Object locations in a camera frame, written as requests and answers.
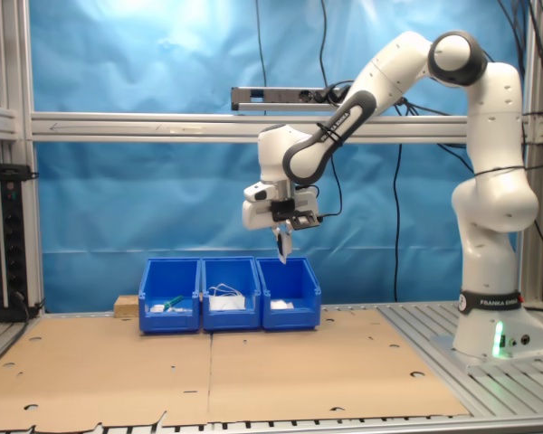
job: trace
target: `blue plastic bin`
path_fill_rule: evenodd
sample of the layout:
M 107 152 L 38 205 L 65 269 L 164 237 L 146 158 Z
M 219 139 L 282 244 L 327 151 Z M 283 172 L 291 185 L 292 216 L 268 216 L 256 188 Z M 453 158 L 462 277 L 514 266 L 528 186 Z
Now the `blue plastic bin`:
M 301 330 L 319 325 L 321 290 L 305 258 L 256 260 L 262 283 L 263 328 L 266 330 Z M 293 309 L 272 309 L 271 301 L 293 303 Z
M 199 330 L 199 258 L 149 259 L 138 291 L 138 327 L 144 333 L 196 332 Z M 189 312 L 150 312 L 177 296 L 174 307 Z
M 248 330 L 262 324 L 260 280 L 251 257 L 203 259 L 203 328 L 205 330 Z M 220 283 L 235 288 L 245 297 L 245 310 L 209 310 L 210 295 Z

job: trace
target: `franka emika robot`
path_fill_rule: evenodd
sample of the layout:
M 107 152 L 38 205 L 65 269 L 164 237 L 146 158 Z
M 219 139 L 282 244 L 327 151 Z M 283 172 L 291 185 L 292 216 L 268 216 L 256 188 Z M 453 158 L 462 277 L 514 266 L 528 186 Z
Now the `franka emika robot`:
M 433 43 L 412 32 L 396 37 L 360 72 L 334 116 L 313 135 L 287 125 L 265 128 L 258 138 L 261 181 L 244 190 L 243 225 L 271 228 L 285 262 L 291 232 L 322 221 L 309 186 L 332 154 L 367 119 L 426 77 L 465 88 L 469 104 L 467 153 L 475 176 L 452 194 L 463 253 L 461 315 L 452 349 L 479 363 L 540 357 L 543 325 L 521 305 L 508 235 L 529 227 L 538 213 L 521 154 L 519 74 L 511 65 L 487 62 L 465 32 L 445 33 Z

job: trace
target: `white object in bin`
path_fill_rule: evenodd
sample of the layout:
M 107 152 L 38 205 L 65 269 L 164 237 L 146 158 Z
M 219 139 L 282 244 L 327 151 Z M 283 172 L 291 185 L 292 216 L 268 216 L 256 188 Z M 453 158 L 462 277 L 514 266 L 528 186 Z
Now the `white object in bin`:
M 245 310 L 245 297 L 237 289 L 220 283 L 216 287 L 210 287 L 214 294 L 209 296 L 209 310 Z
M 209 296 L 209 310 L 245 310 L 245 297 Z
M 293 309 L 293 303 L 286 303 L 283 300 L 272 300 L 270 301 L 270 307 L 274 310 Z
M 165 312 L 165 305 L 154 305 L 149 311 L 155 314 L 158 312 Z M 167 312 L 191 312 L 191 309 L 185 309 L 184 307 L 170 307 Z

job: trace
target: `blue curtain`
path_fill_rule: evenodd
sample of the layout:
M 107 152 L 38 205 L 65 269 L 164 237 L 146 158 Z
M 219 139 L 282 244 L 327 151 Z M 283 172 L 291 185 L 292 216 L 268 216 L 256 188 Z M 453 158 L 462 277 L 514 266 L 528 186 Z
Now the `blue curtain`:
M 231 113 L 230 88 L 261 86 L 253 0 L 31 0 L 34 101 L 42 111 Z M 434 40 L 462 29 L 495 59 L 516 63 L 496 2 L 327 0 L 330 82 L 353 79 L 391 39 Z M 319 0 L 261 0 L 268 86 L 323 86 Z M 462 90 L 428 80 L 412 102 L 464 114 Z M 241 224 L 243 189 L 259 179 L 249 144 L 37 145 L 46 306 L 112 307 L 135 294 L 157 256 L 275 256 L 270 231 Z M 294 236 L 324 303 L 392 300 L 397 145 L 346 145 L 335 157 L 344 211 Z M 470 177 L 435 145 L 408 145 L 398 177 L 398 293 L 402 301 L 456 299 L 461 245 L 451 208 Z M 320 208 L 338 208 L 329 171 Z

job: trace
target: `cardboard sheet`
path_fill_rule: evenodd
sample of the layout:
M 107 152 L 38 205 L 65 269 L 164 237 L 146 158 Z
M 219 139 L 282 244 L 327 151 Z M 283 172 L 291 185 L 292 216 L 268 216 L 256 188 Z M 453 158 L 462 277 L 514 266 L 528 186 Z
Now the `cardboard sheet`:
M 209 404 L 211 421 L 468 414 L 375 310 L 325 313 L 315 332 L 217 335 Z
M 137 319 L 44 319 L 0 360 L 0 430 L 152 425 L 165 411 L 207 423 L 210 344 L 141 336 Z
M 165 412 L 163 426 L 467 414 L 370 310 L 213 342 L 142 336 L 137 319 L 44 319 L 0 360 L 0 431 L 152 425 Z

